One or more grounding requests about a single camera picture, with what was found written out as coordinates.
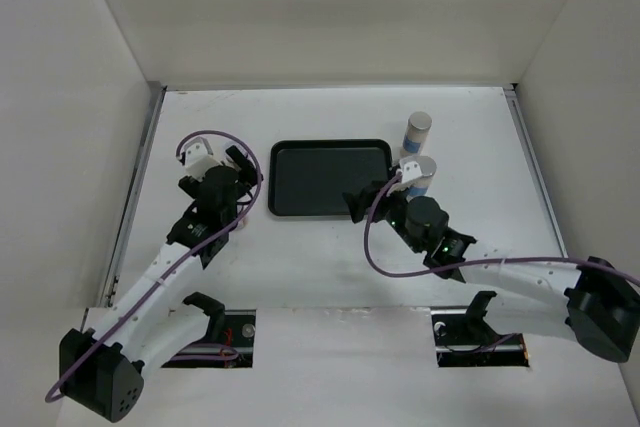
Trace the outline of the silver-lid shaker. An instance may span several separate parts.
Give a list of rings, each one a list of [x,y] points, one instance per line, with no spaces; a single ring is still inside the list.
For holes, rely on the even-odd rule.
[[[431,126],[432,118],[426,112],[417,111],[409,116],[400,148],[401,158],[421,154]]]
[[[437,164],[433,158],[429,156],[420,156],[417,160],[420,165],[422,175],[409,187],[407,194],[408,199],[426,196],[437,171]]]

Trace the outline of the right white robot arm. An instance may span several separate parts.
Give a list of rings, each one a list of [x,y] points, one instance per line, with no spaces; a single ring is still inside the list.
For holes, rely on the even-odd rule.
[[[597,257],[510,257],[480,250],[471,235],[449,225],[449,215],[428,196],[410,198],[398,178],[374,181],[343,199],[351,220],[385,221],[423,257],[416,278],[434,275],[478,285],[464,314],[464,331],[483,343],[493,336],[534,333],[573,341],[613,363],[629,360],[639,332],[639,281]]]

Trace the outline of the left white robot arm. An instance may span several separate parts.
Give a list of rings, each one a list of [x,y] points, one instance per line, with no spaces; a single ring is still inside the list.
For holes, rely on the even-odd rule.
[[[146,379],[168,362],[238,358],[224,334],[224,305],[197,291],[214,257],[255,202],[263,176],[244,144],[213,157],[197,138],[182,154],[180,188],[192,202],[173,225],[151,265],[103,317],[59,344],[59,382],[53,391],[117,423],[139,401]]]

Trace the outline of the black rectangular tray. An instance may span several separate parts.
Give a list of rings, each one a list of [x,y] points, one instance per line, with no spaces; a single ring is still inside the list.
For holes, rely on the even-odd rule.
[[[270,152],[269,211],[282,218],[347,216],[343,195],[386,182],[391,166],[382,139],[281,140]]]

